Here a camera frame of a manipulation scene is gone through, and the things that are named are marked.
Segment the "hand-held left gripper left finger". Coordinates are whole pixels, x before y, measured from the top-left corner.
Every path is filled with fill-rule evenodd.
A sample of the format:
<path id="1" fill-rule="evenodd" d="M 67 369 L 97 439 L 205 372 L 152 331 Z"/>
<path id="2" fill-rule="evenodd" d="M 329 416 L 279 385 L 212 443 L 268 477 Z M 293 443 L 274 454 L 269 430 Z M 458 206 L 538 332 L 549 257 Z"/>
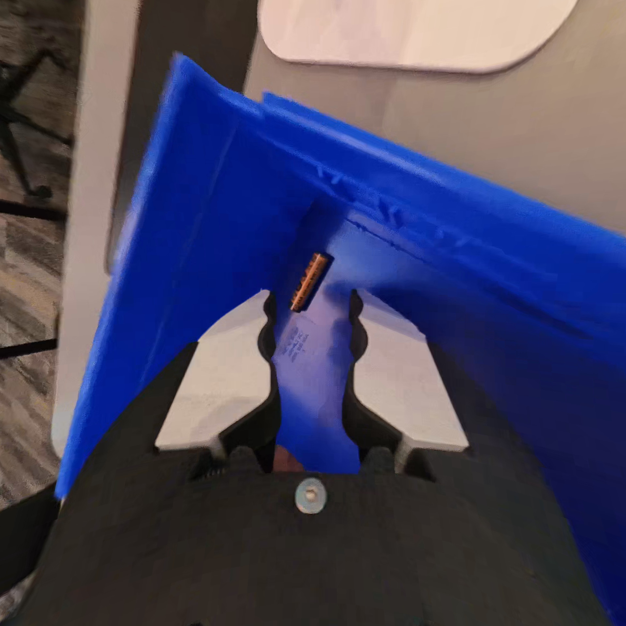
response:
<path id="1" fill-rule="evenodd" d="M 203 333 L 156 437 L 159 450 L 230 453 L 275 444 L 281 422 L 275 323 L 276 299 L 260 291 Z"/>

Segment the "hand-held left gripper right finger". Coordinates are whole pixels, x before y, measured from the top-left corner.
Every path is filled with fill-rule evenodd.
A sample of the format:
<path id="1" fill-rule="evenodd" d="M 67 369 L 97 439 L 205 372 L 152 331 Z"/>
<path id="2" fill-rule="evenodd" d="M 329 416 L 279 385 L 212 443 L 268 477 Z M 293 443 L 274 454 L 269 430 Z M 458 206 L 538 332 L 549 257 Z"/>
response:
<path id="1" fill-rule="evenodd" d="M 359 454 L 470 447 L 424 333 L 380 298 L 354 289 L 342 425 Z"/>

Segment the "large blue bin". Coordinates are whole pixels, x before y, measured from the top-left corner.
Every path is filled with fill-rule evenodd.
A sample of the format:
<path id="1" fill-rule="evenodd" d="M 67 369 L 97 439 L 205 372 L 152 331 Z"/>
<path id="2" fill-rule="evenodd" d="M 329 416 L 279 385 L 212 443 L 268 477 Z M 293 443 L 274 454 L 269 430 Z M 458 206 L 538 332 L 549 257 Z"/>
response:
<path id="1" fill-rule="evenodd" d="M 597 597 L 625 624 L 625 238 L 177 55 L 56 488 L 210 323 L 265 288 L 286 317 L 314 249 L 487 393 L 544 467 Z"/>

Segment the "person's left hand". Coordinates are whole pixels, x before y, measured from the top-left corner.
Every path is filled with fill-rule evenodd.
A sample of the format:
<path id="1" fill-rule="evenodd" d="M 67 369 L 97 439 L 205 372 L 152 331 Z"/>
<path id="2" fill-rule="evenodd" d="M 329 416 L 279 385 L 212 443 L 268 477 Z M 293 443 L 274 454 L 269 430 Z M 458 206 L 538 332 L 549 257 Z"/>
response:
<path id="1" fill-rule="evenodd" d="M 274 473 L 303 473 L 303 465 L 285 447 L 277 445 L 273 459 Z"/>

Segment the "orange AAA battery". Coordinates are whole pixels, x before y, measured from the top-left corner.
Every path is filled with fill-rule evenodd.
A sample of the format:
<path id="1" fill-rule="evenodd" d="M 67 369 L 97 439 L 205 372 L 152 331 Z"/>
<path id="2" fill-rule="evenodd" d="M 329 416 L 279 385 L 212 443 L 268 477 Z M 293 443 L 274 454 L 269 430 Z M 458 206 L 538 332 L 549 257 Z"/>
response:
<path id="1" fill-rule="evenodd" d="M 333 256 L 326 252 L 313 253 L 291 297 L 290 312 L 300 314 L 308 308 L 333 261 Z"/>

